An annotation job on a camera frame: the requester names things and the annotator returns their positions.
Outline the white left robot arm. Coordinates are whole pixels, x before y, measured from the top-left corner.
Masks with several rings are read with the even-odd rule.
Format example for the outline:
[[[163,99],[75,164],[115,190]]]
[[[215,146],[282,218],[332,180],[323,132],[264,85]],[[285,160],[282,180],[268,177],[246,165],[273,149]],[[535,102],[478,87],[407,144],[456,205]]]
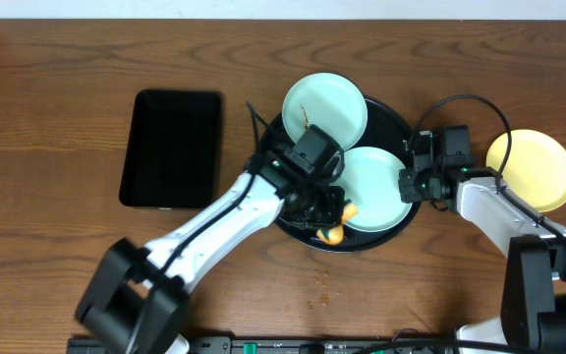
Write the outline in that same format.
[[[280,213],[284,164],[256,160],[217,201],[143,247],[124,238],[100,261],[76,320],[110,353],[186,353],[181,330],[190,295],[203,277]]]

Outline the yellow plate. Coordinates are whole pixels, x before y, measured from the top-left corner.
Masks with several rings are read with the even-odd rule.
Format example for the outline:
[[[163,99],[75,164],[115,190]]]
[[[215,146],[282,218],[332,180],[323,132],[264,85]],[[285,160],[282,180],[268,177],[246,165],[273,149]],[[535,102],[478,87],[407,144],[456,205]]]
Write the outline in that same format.
[[[535,130],[514,130],[511,138],[504,181],[539,212],[562,207],[566,203],[566,149]]]

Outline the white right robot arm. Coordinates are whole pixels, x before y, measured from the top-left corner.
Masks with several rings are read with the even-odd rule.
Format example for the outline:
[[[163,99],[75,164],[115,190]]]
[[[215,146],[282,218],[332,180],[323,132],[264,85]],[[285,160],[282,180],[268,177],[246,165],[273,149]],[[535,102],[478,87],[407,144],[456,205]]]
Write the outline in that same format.
[[[511,348],[566,353],[566,228],[514,194],[469,153],[410,150],[399,173],[405,202],[430,202],[472,222],[506,257],[498,318],[461,327],[462,352]]]

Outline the light blue plate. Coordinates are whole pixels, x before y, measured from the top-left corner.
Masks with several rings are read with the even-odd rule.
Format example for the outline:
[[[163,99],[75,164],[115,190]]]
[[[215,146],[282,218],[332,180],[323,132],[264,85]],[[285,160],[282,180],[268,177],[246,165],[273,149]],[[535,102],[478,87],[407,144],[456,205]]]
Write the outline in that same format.
[[[316,125],[347,150],[365,132],[368,108],[351,81],[336,74],[317,73],[300,79],[289,89],[282,106],[282,122],[294,142]]]

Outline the green and yellow sponge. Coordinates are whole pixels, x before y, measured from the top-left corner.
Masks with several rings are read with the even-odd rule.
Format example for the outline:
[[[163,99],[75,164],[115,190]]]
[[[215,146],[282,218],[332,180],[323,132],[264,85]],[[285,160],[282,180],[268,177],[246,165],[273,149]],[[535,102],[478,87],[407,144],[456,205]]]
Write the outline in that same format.
[[[318,229],[315,233],[318,240],[330,246],[336,246],[343,242],[344,224],[359,213],[357,206],[351,201],[346,200],[340,222],[330,228]]]

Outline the pale green plate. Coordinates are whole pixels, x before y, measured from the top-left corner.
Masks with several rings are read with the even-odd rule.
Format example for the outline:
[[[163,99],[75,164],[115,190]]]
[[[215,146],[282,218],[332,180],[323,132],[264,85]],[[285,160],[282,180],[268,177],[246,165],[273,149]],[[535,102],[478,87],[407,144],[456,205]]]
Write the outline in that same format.
[[[357,213],[344,217],[344,224],[358,231],[379,232],[401,222],[412,208],[403,203],[398,186],[404,163],[378,147],[355,147],[345,152],[345,168],[335,186],[342,187],[345,200]]]

